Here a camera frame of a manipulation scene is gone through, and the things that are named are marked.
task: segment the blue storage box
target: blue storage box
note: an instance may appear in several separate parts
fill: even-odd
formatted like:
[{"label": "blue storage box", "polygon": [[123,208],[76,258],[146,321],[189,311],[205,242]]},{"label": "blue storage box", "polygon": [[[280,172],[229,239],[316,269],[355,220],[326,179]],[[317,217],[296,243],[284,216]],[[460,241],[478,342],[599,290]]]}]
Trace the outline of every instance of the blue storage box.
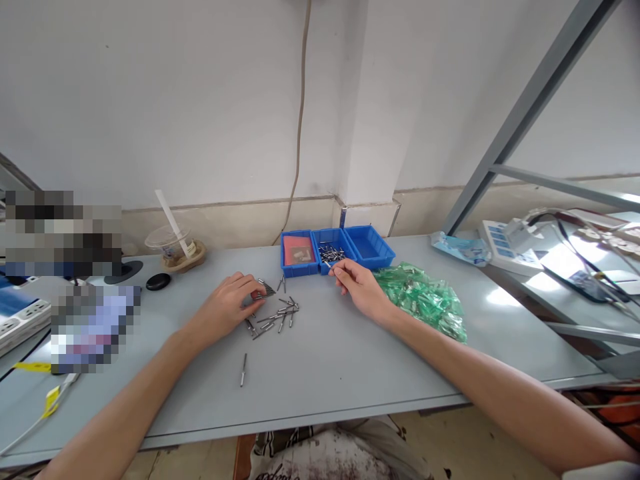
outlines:
[{"label": "blue storage box", "polygon": [[393,250],[372,226],[349,227],[344,232],[363,267],[371,270],[388,267],[395,258]]},{"label": "blue storage box", "polygon": [[[315,256],[315,261],[310,263],[301,263],[300,265],[285,265],[285,242],[284,237],[307,237],[311,239],[311,251]],[[302,277],[304,275],[316,275],[318,273],[318,247],[315,239],[311,234],[311,230],[294,230],[290,232],[282,232],[280,234],[280,267],[285,274],[285,278]]]},{"label": "blue storage box", "polygon": [[[358,257],[356,256],[353,247],[351,246],[351,242],[349,242],[345,232],[342,229],[324,229],[324,230],[314,230],[313,237],[316,244],[316,258],[318,260],[318,265],[320,265],[320,275],[328,275],[329,267],[326,263],[322,262],[320,257],[320,247],[321,246],[333,246],[336,250],[344,250],[346,258],[350,258],[351,260],[358,261]],[[337,262],[329,262],[330,265],[334,265]]]}]

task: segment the table surface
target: table surface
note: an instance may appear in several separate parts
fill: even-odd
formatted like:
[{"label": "table surface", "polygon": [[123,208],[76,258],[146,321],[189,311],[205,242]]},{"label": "table surface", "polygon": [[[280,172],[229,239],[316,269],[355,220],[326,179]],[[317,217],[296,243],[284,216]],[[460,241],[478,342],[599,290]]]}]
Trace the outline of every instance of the table surface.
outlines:
[{"label": "table surface", "polygon": [[[607,383],[613,378],[570,347],[480,270],[430,246],[428,236],[388,239],[396,264],[408,261],[450,282],[466,310],[469,345],[554,388]],[[159,271],[158,257],[124,285],[142,285]],[[240,270],[276,288],[279,247],[210,251],[200,267],[173,277],[159,292],[143,289],[139,322],[102,373],[85,374],[58,412],[0,459],[0,467],[51,458],[152,358],[164,340],[194,314],[226,276]],[[331,277],[287,280],[300,304],[286,324],[251,340],[244,324],[187,368],[158,414],[142,448],[162,447],[466,403],[460,392],[398,339],[342,297]],[[279,294],[259,316],[273,314]],[[24,353],[28,345],[23,345]],[[30,358],[47,360],[49,344]],[[247,374],[240,388],[244,354]],[[0,359],[0,367],[7,367]],[[46,392],[62,378],[14,371],[0,384],[0,445],[40,416]]]},{"label": "table surface", "polygon": [[[640,221],[637,213],[618,213],[612,216],[628,221]],[[566,251],[568,256],[575,257],[569,252],[568,247],[561,244],[560,240],[547,226],[543,230],[544,240],[536,243],[535,250],[551,250],[559,248]],[[565,222],[568,233],[574,232],[577,227]],[[621,260],[615,253],[604,250],[592,242],[582,240],[580,237],[572,236],[572,244],[588,260],[593,262],[600,270],[629,270],[629,266]],[[640,269],[640,262],[630,259],[630,262]],[[542,305],[556,314],[567,323],[584,325],[587,327],[598,327],[612,330],[620,330],[626,333],[640,333],[640,323],[626,316],[616,308],[595,303],[582,295],[574,292],[568,286],[555,280],[546,273],[538,273],[533,277],[525,277],[516,273],[500,270],[507,279],[516,282],[517,286],[524,292],[538,300]],[[640,315],[640,307],[628,303],[629,308]],[[628,353],[638,350],[638,347],[620,345],[618,343],[606,342],[607,346],[615,353]]]}]

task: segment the yellow tag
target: yellow tag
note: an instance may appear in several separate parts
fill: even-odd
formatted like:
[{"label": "yellow tag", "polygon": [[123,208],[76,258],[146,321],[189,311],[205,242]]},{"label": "yellow tag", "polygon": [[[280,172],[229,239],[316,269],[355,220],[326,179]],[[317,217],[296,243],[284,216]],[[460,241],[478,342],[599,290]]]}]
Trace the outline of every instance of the yellow tag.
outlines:
[{"label": "yellow tag", "polygon": [[50,417],[53,412],[58,410],[58,405],[53,405],[53,402],[60,396],[60,387],[56,387],[47,394],[45,400],[45,412],[42,414],[42,418]]},{"label": "yellow tag", "polygon": [[42,362],[36,362],[36,363],[18,362],[13,366],[13,368],[22,369],[26,371],[39,371],[44,373],[51,372],[51,364],[42,363]]}]

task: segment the metal shelf frame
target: metal shelf frame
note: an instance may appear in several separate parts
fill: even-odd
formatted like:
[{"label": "metal shelf frame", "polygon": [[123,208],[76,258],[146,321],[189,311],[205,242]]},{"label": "metal shelf frame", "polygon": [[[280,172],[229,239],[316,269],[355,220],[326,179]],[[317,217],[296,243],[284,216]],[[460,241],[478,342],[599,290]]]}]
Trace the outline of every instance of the metal shelf frame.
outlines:
[{"label": "metal shelf frame", "polygon": [[[442,231],[448,235],[455,234],[497,175],[612,205],[624,211],[640,213],[640,196],[638,195],[592,189],[578,182],[505,165],[620,2],[621,0],[578,1],[449,212],[441,228]],[[640,346],[640,335],[636,334],[560,323],[548,323],[548,326],[562,335]],[[591,360],[602,370],[619,379],[636,377],[640,350],[606,359]]]}]

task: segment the left hand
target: left hand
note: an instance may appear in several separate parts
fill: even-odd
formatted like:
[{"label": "left hand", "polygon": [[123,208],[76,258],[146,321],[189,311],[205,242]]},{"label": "left hand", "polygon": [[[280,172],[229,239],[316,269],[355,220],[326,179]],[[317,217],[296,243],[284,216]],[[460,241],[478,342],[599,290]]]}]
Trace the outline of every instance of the left hand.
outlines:
[{"label": "left hand", "polygon": [[198,312],[182,328],[190,340],[200,349],[210,347],[215,342],[230,334],[236,326],[260,308],[265,300],[254,301],[242,307],[245,297],[260,293],[266,295],[264,285],[258,283],[253,275],[236,272],[227,277],[205,300]]}]

